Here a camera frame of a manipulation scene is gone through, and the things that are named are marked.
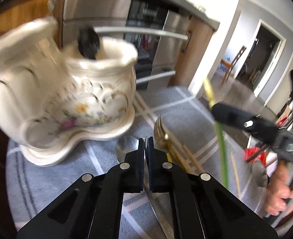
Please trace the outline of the person's right hand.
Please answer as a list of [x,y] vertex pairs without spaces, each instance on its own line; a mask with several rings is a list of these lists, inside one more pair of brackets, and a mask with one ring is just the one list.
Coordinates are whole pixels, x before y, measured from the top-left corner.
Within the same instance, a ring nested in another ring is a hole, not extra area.
[[286,210],[285,217],[293,212],[293,189],[286,184],[289,177],[286,162],[282,160],[277,164],[267,187],[265,200],[267,214],[278,216],[280,212]]

